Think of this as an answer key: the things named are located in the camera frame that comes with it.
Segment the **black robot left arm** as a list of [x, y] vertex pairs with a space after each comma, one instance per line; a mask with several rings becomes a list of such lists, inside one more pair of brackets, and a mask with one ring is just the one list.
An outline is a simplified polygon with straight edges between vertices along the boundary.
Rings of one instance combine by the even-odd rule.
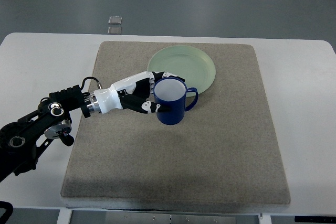
[[89, 92], [76, 85], [42, 98], [38, 108], [1, 128], [1, 180], [11, 173], [35, 170], [42, 153], [59, 139], [66, 146], [74, 143], [71, 136], [70, 112], [80, 109], [87, 118], [93, 112]]

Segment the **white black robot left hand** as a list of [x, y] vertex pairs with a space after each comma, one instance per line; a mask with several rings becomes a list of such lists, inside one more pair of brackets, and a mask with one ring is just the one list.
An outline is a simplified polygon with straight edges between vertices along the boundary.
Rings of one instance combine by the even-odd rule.
[[86, 98], [90, 113], [107, 113], [113, 109], [130, 109], [139, 113], [168, 112], [170, 107], [148, 100], [154, 93], [154, 85], [168, 77], [183, 78], [169, 72], [144, 71], [113, 83], [107, 89], [98, 89]]

